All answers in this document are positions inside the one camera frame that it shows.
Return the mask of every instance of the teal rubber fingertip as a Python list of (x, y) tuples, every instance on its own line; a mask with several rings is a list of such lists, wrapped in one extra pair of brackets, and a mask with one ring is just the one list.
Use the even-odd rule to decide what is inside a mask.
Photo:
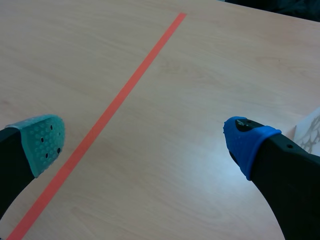
[(28, 118), (7, 125), (21, 133), (21, 145), (35, 178), (39, 177), (61, 154), (65, 143), (63, 120), (52, 114)]

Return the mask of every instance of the light wood grain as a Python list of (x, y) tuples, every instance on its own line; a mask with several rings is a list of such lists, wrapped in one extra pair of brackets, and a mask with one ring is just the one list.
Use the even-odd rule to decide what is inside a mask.
[(213, 0), (15, 0), (0, 7), (0, 124), (54, 113), (61, 157), (6, 237), (179, 12), (187, 17), (26, 240), (282, 240), (228, 155), (231, 116), (291, 129), (319, 106), (320, 25)]

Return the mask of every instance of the wooden table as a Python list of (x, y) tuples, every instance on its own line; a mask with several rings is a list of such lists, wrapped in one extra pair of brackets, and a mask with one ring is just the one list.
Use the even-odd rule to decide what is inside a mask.
[(26, 240), (281, 240), (230, 158), (231, 116), (292, 128), (319, 106), (320, 25), (214, 0), (4, 0), (0, 127), (53, 113), (60, 158), (0, 222), (7, 237), (178, 13), (160, 51)]

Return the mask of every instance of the red tape line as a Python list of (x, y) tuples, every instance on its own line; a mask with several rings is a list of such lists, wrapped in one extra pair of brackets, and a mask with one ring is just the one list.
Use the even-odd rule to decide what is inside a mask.
[(162, 35), (160, 40), (155, 44), (155, 46), (149, 52), (149, 54), (145, 57), (143, 62), (140, 64), (140, 66), (135, 70), (133, 75), (130, 77), (127, 83), (123, 86), (123, 88), (120, 90), (117, 96), (113, 99), (111, 104), (107, 107), (107, 109), (98, 119), (98, 121), (93, 125), (91, 130), (80, 142), (80, 144), (71, 154), (69, 159), (60, 168), (60, 170), (50, 181), (48, 186), (46, 186), (46, 188), (38, 197), (38, 199), (34, 202), (32, 207), (28, 210), (28, 212), (24, 215), (24, 217), (15, 227), (15, 229), (11, 232), (7, 240), (21, 240), (26, 235), (27, 231), (31, 228), (31, 226), (37, 220), (39, 215), (42, 213), (42, 211), (45, 209), (45, 207), (48, 205), (48, 203), (51, 201), (51, 199), (60, 189), (60, 187), (65, 182), (67, 177), (76, 167), (76, 165), (79, 163), (81, 158), (85, 155), (85, 153), (90, 148), (92, 143), (96, 140), (98, 135), (101, 133), (101, 131), (110, 121), (110, 119), (113, 117), (115, 112), (124, 102), (124, 100), (129, 95), (131, 90), (135, 87), (137, 82), (140, 80), (142, 75), (146, 72), (148, 67), (151, 65), (151, 63), (154, 61), (156, 56), (159, 54), (160, 50), (164, 47), (164, 45), (167, 43), (169, 38), (176, 31), (176, 29), (179, 27), (179, 25), (181, 24), (181, 22), (184, 20), (185, 17), (186, 17), (185, 13), (182, 13), (182, 12), (179, 13), (179, 15), (176, 17), (173, 23), (169, 26), (169, 28), (165, 31), (165, 33)]

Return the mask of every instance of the tape strip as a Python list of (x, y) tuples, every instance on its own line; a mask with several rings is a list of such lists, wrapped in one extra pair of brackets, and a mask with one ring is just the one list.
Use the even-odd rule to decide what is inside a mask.
[(109, 120), (113, 117), (115, 112), (124, 102), (126, 97), (135, 87), (137, 82), (140, 80), (142, 75), (146, 72), (148, 67), (154, 61), (160, 50), (164, 47), (166, 42), (172, 36), (172, 34), (176, 31), (178, 26), (186, 17), (185, 13), (179, 13), (173, 23), (169, 26), (169, 28), (162, 35), (160, 40), (155, 44), (153, 49), (149, 52), (149, 54), (145, 57), (140, 66), (136, 69), (133, 75), (130, 77), (128, 82), (123, 86), (117, 96), (113, 99), (111, 104), (107, 107), (98, 121), (93, 125), (92, 129), (88, 132), (88, 134), (81, 141), (79, 146), (74, 150), (69, 159), (65, 162), (65, 164), (60, 168), (57, 174), (53, 177), (48, 186), (44, 189), (38, 199), (34, 202), (32, 207), (28, 210), (28, 212), (24, 215), (22, 220), (18, 223), (12, 233), (9, 235), (7, 240), (21, 240), (27, 231), (31, 228), (34, 222), (37, 220), (39, 215), (57, 193), (59, 188), (65, 182), (67, 177), (79, 163), (81, 158), (90, 148), (92, 143), (95, 141), (97, 136), (101, 133), (104, 127), (107, 125)]

